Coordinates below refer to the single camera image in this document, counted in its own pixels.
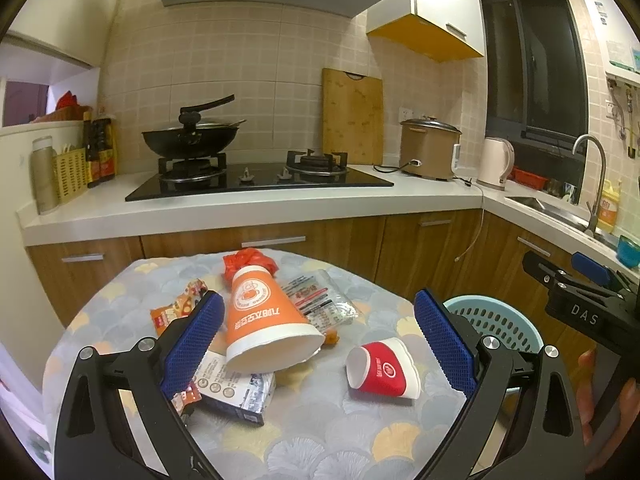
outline metal screw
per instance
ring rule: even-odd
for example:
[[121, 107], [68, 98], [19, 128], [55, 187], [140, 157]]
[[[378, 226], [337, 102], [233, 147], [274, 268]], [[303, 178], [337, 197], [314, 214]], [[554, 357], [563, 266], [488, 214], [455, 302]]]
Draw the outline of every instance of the metal screw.
[[496, 348], [498, 348], [498, 346], [500, 346], [500, 341], [498, 341], [498, 339], [494, 336], [490, 335], [482, 339], [482, 344], [489, 350], [495, 350]]
[[138, 343], [138, 350], [141, 352], [149, 352], [154, 346], [156, 346], [156, 341], [150, 337], [145, 337], [142, 341]]
[[560, 352], [555, 346], [547, 345], [545, 346], [545, 354], [547, 354], [549, 357], [555, 358], [560, 355]]
[[94, 354], [94, 349], [91, 348], [90, 346], [85, 346], [78, 354], [78, 357], [81, 358], [83, 361], [85, 361], [89, 357], [91, 357], [93, 354]]

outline gas stove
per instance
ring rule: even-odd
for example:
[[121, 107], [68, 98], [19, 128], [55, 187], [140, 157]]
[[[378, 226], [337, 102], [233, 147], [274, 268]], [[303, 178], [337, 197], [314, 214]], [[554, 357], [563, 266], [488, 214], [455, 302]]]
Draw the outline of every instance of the gas stove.
[[227, 164], [212, 158], [158, 160], [158, 174], [126, 197], [127, 202], [173, 196], [265, 189], [391, 187], [392, 182], [347, 167], [347, 153], [289, 152], [285, 163]]

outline black wok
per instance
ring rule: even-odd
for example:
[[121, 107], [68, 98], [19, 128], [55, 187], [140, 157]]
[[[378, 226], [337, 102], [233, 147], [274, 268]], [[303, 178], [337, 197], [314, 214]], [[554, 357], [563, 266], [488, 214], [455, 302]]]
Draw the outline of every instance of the black wok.
[[229, 95], [224, 99], [198, 106], [180, 109], [180, 126], [143, 132], [146, 145], [164, 158], [206, 158], [224, 150], [236, 137], [238, 126], [234, 124], [201, 123], [200, 112], [216, 108], [235, 100]]

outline human hand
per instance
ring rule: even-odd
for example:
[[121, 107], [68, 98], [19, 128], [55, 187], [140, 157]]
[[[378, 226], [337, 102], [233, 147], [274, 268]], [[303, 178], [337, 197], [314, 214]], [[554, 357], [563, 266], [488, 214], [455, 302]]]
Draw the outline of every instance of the human hand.
[[[591, 429], [591, 419], [595, 404], [593, 402], [593, 387], [591, 380], [593, 378], [593, 368], [596, 364], [596, 351], [589, 350], [578, 358], [578, 365], [581, 368], [587, 368], [590, 373], [587, 378], [578, 386], [575, 397], [578, 403], [578, 412], [580, 413], [580, 423], [582, 424], [582, 436], [585, 446], [588, 445], [593, 438], [593, 430]], [[620, 406], [620, 424], [616, 431], [611, 435], [609, 441], [602, 450], [587, 466], [586, 472], [591, 473], [600, 469], [607, 463], [607, 460], [613, 456], [613, 453], [624, 440], [626, 434], [633, 426], [638, 413], [640, 413], [640, 389], [636, 380], [629, 379], [622, 388], [619, 397]]]

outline faucet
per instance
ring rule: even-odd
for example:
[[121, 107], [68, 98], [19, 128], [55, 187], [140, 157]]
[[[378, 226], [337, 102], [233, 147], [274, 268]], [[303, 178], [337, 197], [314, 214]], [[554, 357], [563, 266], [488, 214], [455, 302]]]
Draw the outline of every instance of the faucet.
[[591, 207], [591, 205], [587, 202], [587, 207], [589, 208], [589, 213], [591, 213], [591, 217], [589, 218], [589, 226], [587, 227], [587, 231], [585, 232], [585, 234], [593, 237], [593, 235], [596, 232], [596, 226], [598, 225], [598, 216], [600, 214], [600, 202], [602, 201], [602, 189], [604, 188], [604, 177], [605, 177], [605, 173], [607, 172], [607, 155], [605, 154], [604, 148], [602, 147], [602, 144], [600, 143], [600, 141], [592, 135], [583, 135], [575, 139], [574, 155], [575, 155], [575, 152], [578, 150], [578, 146], [584, 140], [590, 140], [598, 147], [598, 150], [600, 152], [600, 158], [602, 160], [601, 161], [602, 164], [600, 166], [600, 185], [598, 186], [598, 193], [596, 195], [595, 204], [593, 205], [593, 207]]

